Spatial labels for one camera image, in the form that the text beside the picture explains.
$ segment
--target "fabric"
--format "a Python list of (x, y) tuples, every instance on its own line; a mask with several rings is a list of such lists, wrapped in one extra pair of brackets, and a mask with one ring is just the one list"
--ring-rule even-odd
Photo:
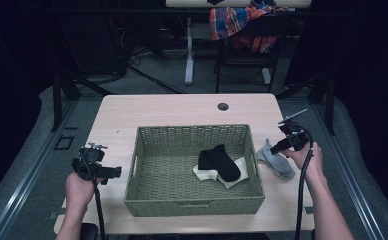
[(201, 151), (198, 158), (198, 169), (215, 169), (228, 182), (233, 182), (241, 176), (240, 170), (226, 153), (223, 144), (219, 144), (213, 149)]
[(234, 186), (235, 184), (248, 178), (248, 172), (247, 172), (245, 158), (244, 157), (239, 158), (239, 159), (235, 160), (234, 163), (237, 165), (238, 169), (240, 170), (241, 176), (240, 176), (240, 178), (238, 178), (237, 180), (235, 180), (233, 182), (227, 182), (227, 181), (223, 180), (222, 177), (218, 174), (218, 171), (216, 171), (214, 169), (199, 170), (198, 165), (196, 165), (193, 168), (193, 172), (200, 181), (207, 180), (207, 179), (211, 179), (214, 181), (219, 180), (227, 189), (229, 189), (230, 187)]
[[(273, 0), (257, 3), (251, 1), (251, 5), (246, 8), (214, 8), (210, 11), (210, 28), (212, 30), (211, 39), (219, 40), (228, 38), (239, 32), (249, 21), (252, 21), (267, 13), (275, 11)], [(252, 52), (268, 52), (269, 47), (276, 41), (276, 36), (234, 36), (227, 42), (228, 47), (234, 49), (248, 48)]]
[(273, 173), (284, 179), (291, 180), (296, 175), (294, 169), (291, 167), (290, 163), (286, 158), (279, 154), (273, 155), (270, 149), (273, 146), (270, 144), (269, 139), (266, 139), (266, 145), (257, 151), (257, 159), (264, 161), (266, 166), (272, 168)]

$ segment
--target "black sock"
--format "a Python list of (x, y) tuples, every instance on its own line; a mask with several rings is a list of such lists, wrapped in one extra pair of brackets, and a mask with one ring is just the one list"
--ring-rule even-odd
[(198, 169), (215, 169), (218, 171), (222, 179), (227, 182), (233, 182), (241, 176), (240, 169), (237, 167), (237, 164), (235, 164), (235, 162), (228, 156), (223, 144), (220, 144), (210, 150), (201, 151), (198, 160)]

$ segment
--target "black wire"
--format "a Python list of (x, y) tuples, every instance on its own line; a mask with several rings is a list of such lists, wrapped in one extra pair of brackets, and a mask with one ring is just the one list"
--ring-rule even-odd
[(132, 53), (132, 56), (138, 56), (150, 52), (146, 47), (140, 47)]
[(158, 79), (155, 79), (155, 78), (153, 78), (153, 77), (151, 77), (151, 76), (149, 76), (149, 75), (147, 75), (147, 74), (141, 72), (140, 70), (134, 68), (133, 66), (129, 66), (129, 68), (130, 68), (132, 71), (134, 71), (136, 74), (138, 74), (138, 75), (140, 75), (140, 76), (142, 76), (142, 77), (144, 77), (144, 78), (146, 78), (146, 79), (148, 79), (148, 80), (150, 80), (150, 81), (156, 83), (157, 85), (159, 85), (159, 87), (163, 88), (164, 90), (166, 90), (166, 91), (169, 92), (169, 93), (175, 93), (175, 94), (184, 94), (184, 93), (187, 93), (187, 92), (185, 92), (184, 90), (181, 90), (181, 89), (179, 89), (179, 88), (177, 88), (177, 87), (174, 87), (174, 86), (172, 86), (172, 85), (170, 85), (170, 84), (168, 84), (168, 83), (166, 83), (166, 82), (163, 82), (163, 81), (160, 81), (160, 80), (158, 80)]
[(85, 160), (85, 156), (82, 153), (80, 154), (80, 156), (81, 156), (82, 162), (84, 163), (85, 167), (88, 170), (88, 174), (91, 178), (92, 184), (94, 185), (95, 203), (97, 205), (97, 213), (98, 213), (98, 220), (100, 223), (101, 239), (106, 240), (106, 233), (104, 230), (103, 209), (101, 207), (100, 191), (98, 190), (98, 187), (97, 187), (97, 179), (95, 176), (95, 172), (94, 173), (91, 172), (91, 169), (88, 167), (87, 161)]
[(111, 82), (116, 82), (117, 80), (121, 79), (125, 74), (123, 72), (116, 73), (113, 76), (110, 76), (109, 78), (106, 79), (101, 79), (101, 80), (90, 80), (91, 82), (97, 84), (97, 85), (102, 85), (106, 83), (111, 83)]
[(295, 239), (298, 240), (300, 239), (300, 230), (301, 230), (301, 220), (302, 220), (302, 214), (303, 214), (303, 189), (304, 189), (304, 179), (306, 177), (306, 171), (307, 171), (307, 167), (309, 166), (309, 162), (310, 162), (310, 159), (312, 158), (313, 156), (313, 138), (312, 138), (312, 134), (310, 134), (310, 132), (299, 126), (302, 130), (304, 130), (306, 132), (306, 134), (308, 135), (309, 137), (309, 144), (310, 144), (310, 148), (309, 148), (309, 151), (307, 152), (307, 156), (306, 156), (306, 159), (303, 163), (303, 167), (301, 169), (301, 173), (300, 173), (300, 181), (299, 181), (299, 194), (298, 194), (298, 200), (297, 200), (297, 223), (296, 223), (296, 235), (295, 235)]

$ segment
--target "wooden table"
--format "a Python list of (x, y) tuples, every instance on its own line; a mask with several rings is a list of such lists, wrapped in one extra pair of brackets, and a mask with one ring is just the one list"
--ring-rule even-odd
[[(229, 109), (221, 111), (219, 103)], [(265, 201), (254, 215), (207, 215), (181, 217), (133, 217), (125, 207), (128, 172), (139, 126), (186, 126), (249, 124), (254, 147), (266, 138), (276, 144), (285, 136), (278, 128), (282, 120), (278, 103), (271, 94), (183, 94), (111, 95), (104, 98), (88, 141), (108, 146), (103, 166), (122, 166), (122, 176), (99, 186), (107, 234), (155, 233), (230, 233), (294, 231), (300, 170), (289, 161), (296, 176), (291, 181), (276, 177), (259, 162)], [(304, 206), (312, 206), (305, 186)], [(64, 216), (58, 217), (54, 230), (60, 229)], [(98, 225), (95, 199), (88, 206), (84, 222)], [(313, 214), (303, 214), (302, 229), (314, 228)]]

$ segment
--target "green wicker basket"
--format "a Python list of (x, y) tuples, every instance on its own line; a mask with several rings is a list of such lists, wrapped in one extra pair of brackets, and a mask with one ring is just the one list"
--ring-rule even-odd
[[(193, 172), (201, 150), (225, 144), (248, 179), (226, 189)], [(248, 125), (139, 127), (125, 193), (135, 217), (255, 214), (265, 199)]]

